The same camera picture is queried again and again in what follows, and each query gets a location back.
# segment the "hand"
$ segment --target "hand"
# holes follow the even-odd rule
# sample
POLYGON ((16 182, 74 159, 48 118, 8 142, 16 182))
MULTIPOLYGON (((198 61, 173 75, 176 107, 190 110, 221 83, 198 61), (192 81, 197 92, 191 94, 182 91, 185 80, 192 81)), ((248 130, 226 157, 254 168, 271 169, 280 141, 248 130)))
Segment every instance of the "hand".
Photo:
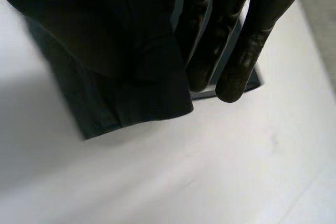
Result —
MULTIPOLYGON (((192 91, 204 90, 226 48, 246 0, 213 0, 213 10, 197 43, 210 0, 184 0, 175 37, 192 91)), ((236 46, 216 87, 225 102, 237 101, 276 21, 294 0, 251 0, 236 46)))

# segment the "finger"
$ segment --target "finger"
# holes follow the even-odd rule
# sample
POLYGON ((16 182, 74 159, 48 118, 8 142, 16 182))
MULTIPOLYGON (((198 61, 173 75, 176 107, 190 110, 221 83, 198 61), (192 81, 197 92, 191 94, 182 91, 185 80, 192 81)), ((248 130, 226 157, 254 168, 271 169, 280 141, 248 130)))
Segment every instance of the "finger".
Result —
POLYGON ((186 69, 192 91, 202 91, 209 84, 245 1, 213 0, 211 17, 186 69))
POLYGON ((210 0, 184 0, 175 37, 185 65, 190 60, 200 35, 210 0))
POLYGON ((251 0, 235 48, 216 87, 218 97, 235 102, 243 94, 257 59, 276 21, 294 0, 251 0))

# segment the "black leather glove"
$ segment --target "black leather glove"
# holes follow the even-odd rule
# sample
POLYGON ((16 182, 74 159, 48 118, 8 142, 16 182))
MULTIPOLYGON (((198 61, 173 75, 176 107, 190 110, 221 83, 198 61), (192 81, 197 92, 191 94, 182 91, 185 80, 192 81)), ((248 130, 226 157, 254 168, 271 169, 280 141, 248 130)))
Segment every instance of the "black leather glove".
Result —
MULTIPOLYGON (((246 0, 213 0, 208 25, 197 43, 210 0, 184 0, 176 39, 192 91, 204 90, 217 67, 246 0)), ((236 46, 216 87, 225 102, 237 101, 276 21, 294 0, 251 0, 236 46)))

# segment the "glove finger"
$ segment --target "glove finger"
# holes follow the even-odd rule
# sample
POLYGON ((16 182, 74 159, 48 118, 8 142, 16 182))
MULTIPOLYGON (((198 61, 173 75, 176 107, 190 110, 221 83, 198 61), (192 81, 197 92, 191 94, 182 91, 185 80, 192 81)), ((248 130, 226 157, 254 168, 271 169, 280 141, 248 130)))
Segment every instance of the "glove finger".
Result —
POLYGON ((245 1, 213 0, 211 17, 186 69, 191 90, 200 92, 209 84, 245 1))
POLYGON ((185 65, 190 60, 200 35, 210 0, 184 0, 175 37, 185 65))

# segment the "white background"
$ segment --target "white background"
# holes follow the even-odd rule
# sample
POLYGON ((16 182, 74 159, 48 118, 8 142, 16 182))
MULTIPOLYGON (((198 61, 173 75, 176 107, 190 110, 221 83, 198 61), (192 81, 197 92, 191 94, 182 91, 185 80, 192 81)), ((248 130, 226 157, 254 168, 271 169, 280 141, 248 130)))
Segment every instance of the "white background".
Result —
POLYGON ((0 0, 0 223, 336 223, 336 106, 296 2, 234 104, 82 142, 0 0))

